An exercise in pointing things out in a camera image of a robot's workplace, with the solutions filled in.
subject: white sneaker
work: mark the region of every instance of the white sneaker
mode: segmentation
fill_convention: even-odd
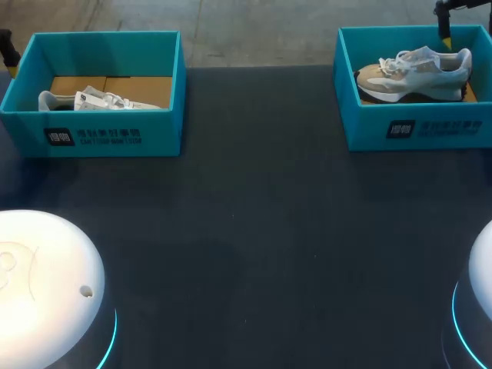
[[[160,109],[158,106],[129,101],[111,92],[102,92],[88,86],[75,95],[74,110],[123,110],[123,109]]]
[[[158,106],[129,101],[111,92],[102,92],[92,86],[78,91],[75,96],[53,95],[43,91],[38,97],[39,111],[55,110],[124,110],[124,109],[160,109]]]
[[[397,102],[410,93],[443,101],[463,99],[461,89],[471,73],[471,52],[440,54],[427,46],[399,52],[395,59],[379,59],[357,72],[357,86],[370,96]]]

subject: concrete floor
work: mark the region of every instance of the concrete floor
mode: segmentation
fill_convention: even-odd
[[[19,51],[33,32],[180,30],[187,66],[332,62],[337,28],[436,22],[434,0],[0,0]],[[487,6],[453,12],[488,22]]]

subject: shoe box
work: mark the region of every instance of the shoe box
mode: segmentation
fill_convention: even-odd
[[[369,99],[354,73],[379,58],[428,46],[450,52],[437,26],[340,28],[333,79],[351,151],[492,147],[492,41],[481,25],[452,25],[453,51],[469,48],[473,72],[458,102],[408,95],[398,103]]]
[[[162,109],[38,111],[40,92],[74,95],[88,85]],[[179,32],[38,33],[0,120],[25,157],[178,156],[185,89]]]

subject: small hole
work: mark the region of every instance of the small hole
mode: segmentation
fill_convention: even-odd
[[[89,286],[82,286],[82,287],[80,287],[80,293],[85,298],[91,298],[92,295],[93,295],[92,289]]]

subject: white dome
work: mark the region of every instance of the white dome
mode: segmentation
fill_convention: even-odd
[[[475,296],[492,320],[492,222],[478,235],[471,249],[468,269]]]
[[[40,211],[0,211],[0,368],[39,369],[84,335],[105,273],[91,240]]]

